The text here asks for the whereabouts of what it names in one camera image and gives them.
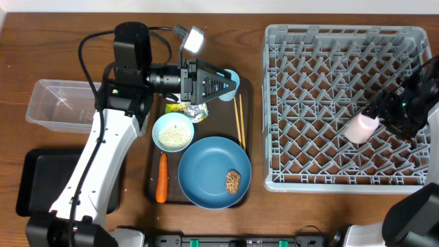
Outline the green foil wrapper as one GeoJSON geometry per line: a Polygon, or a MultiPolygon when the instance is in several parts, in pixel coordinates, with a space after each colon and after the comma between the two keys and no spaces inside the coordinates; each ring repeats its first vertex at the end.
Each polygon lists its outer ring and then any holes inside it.
{"type": "Polygon", "coordinates": [[[190,102],[166,104],[165,113],[181,113],[188,117],[194,124],[201,122],[209,116],[206,104],[193,105],[190,102]]]}

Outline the pink cup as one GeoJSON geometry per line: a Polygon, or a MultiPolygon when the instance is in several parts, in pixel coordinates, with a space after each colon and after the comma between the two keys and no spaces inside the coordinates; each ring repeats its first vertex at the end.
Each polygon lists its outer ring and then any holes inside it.
{"type": "Polygon", "coordinates": [[[371,138],[372,134],[379,126],[379,118],[371,118],[359,113],[348,121],[344,136],[356,144],[365,143],[371,138]]]}

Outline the light blue bowl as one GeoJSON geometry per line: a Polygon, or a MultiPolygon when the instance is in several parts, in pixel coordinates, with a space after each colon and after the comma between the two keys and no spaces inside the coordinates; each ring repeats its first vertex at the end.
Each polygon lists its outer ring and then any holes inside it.
{"type": "Polygon", "coordinates": [[[194,134],[193,123],[182,113],[164,114],[152,128],[153,141],[164,152],[184,150],[192,142],[194,134]]]}

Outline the white rice pile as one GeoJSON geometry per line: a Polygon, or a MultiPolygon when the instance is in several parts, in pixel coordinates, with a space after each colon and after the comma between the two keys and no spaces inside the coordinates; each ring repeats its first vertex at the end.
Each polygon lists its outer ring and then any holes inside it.
{"type": "Polygon", "coordinates": [[[190,143],[191,130],[184,124],[170,125],[159,132],[158,140],[166,150],[180,150],[190,143]]]}

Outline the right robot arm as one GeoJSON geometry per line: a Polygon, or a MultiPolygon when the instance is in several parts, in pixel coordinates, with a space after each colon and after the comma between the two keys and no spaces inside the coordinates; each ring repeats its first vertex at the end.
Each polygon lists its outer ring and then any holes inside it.
{"type": "Polygon", "coordinates": [[[381,223],[348,226],[335,235],[333,246],[438,245],[438,57],[419,66],[400,87],[399,93],[373,96],[347,122],[344,136],[363,144],[383,126],[400,139],[427,141],[427,147],[410,152],[422,154],[424,185],[396,203],[381,223]]]}

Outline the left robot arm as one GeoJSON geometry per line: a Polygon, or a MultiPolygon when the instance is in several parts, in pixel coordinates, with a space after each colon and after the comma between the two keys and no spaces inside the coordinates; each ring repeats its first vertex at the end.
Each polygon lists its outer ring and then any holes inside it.
{"type": "Polygon", "coordinates": [[[145,246],[145,233],[104,228],[108,202],[126,153],[145,132],[154,95],[203,104],[237,88],[229,72],[201,59],[153,63],[159,27],[125,22],[112,30],[115,59],[93,87],[95,114],[75,169],[49,211],[33,215],[30,246],[145,246]]]}

